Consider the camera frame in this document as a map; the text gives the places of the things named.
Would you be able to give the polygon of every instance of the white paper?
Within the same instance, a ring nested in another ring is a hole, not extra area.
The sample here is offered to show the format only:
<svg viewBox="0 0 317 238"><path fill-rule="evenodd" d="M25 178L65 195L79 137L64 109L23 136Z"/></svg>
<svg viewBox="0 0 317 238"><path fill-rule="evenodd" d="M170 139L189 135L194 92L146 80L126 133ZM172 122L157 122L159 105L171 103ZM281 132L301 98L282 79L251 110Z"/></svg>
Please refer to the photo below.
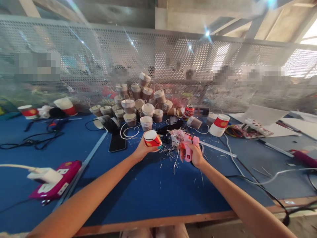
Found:
<svg viewBox="0 0 317 238"><path fill-rule="evenodd" d="M312 122L303 121L297 118L282 118L282 122L286 125L295 128L307 136L317 140L317 124Z"/></svg>
<svg viewBox="0 0 317 238"><path fill-rule="evenodd" d="M250 105L250 107L247 109L242 117L244 119L251 118L265 127L274 124L287 114L288 111L282 111L257 105Z"/></svg>
<svg viewBox="0 0 317 238"><path fill-rule="evenodd" d="M229 116L233 117L234 119L244 123L244 116L243 116L244 113L235 113L235 114L229 114ZM301 136L301 134L295 132L295 131L292 131L292 130L289 130L283 126L280 126L276 123L273 123L272 125L269 125L269 126L263 126L265 129L273 132L274 134L271 135L271 136L268 136L268 137L280 137L280 136Z"/></svg>

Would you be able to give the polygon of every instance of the metal mesh panel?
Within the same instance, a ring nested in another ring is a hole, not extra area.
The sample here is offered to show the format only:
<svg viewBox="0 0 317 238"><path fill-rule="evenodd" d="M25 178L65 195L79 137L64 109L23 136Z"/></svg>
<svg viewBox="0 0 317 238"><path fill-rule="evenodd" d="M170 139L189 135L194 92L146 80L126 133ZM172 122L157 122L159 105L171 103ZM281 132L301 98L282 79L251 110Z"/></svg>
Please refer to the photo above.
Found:
<svg viewBox="0 0 317 238"><path fill-rule="evenodd" d="M214 112L242 112L249 104L316 107L305 98L317 90L317 47L310 45L0 16L0 49L0 92L17 106L61 97L82 109L89 101L112 105L114 85L136 83L145 72L175 106L191 102ZM17 53L53 52L61 55L60 81L16 77ZM289 76L281 75L283 66Z"/></svg>

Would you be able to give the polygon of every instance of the plug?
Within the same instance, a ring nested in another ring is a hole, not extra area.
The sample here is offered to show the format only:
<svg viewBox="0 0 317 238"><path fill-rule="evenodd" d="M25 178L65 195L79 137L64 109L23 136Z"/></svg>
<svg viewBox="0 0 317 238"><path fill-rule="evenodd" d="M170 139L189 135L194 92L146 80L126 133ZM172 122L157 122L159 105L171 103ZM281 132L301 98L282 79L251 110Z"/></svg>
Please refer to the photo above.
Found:
<svg viewBox="0 0 317 238"><path fill-rule="evenodd" d="M27 178L39 183L57 184L63 178L62 174L52 168L34 168L29 171L31 171L31 173Z"/></svg>

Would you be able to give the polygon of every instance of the hot glue gun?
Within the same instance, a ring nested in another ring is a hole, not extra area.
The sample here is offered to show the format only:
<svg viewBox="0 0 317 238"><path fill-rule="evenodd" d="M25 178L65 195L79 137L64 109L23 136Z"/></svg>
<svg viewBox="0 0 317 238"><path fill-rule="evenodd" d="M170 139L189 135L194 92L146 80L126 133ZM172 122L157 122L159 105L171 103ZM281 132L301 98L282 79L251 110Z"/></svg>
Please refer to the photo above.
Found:
<svg viewBox="0 0 317 238"><path fill-rule="evenodd" d="M190 136L187 133L184 133L184 141L182 143L182 147L185 147L186 150L186 156L185 156L185 161L186 162L191 162L192 161L192 156L193 156L193 151L187 146L187 144L194 144L198 145L199 143L199 138L197 136Z"/></svg>

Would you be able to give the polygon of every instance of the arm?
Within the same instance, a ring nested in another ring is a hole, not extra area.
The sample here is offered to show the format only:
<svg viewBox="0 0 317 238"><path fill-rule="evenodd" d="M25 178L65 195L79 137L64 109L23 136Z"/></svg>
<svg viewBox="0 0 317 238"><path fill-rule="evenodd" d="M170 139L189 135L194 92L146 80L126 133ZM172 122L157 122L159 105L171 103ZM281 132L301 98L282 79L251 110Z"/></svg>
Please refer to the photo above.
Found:
<svg viewBox="0 0 317 238"><path fill-rule="evenodd" d="M188 146L193 150L193 164L207 176L246 228L257 238L296 238L271 212L207 163L199 145L188 144Z"/></svg>
<svg viewBox="0 0 317 238"><path fill-rule="evenodd" d="M157 149L157 146L147 147L142 137L132 155L68 199L27 237L73 237L126 173L147 153Z"/></svg>

